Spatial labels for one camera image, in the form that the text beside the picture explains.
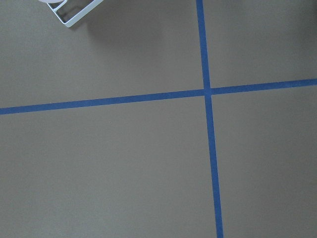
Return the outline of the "white cup rack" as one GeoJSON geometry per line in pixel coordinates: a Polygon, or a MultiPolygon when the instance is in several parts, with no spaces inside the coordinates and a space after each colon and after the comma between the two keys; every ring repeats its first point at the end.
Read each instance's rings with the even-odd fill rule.
{"type": "Polygon", "coordinates": [[[85,17],[103,0],[41,0],[67,28],[85,17]]]}

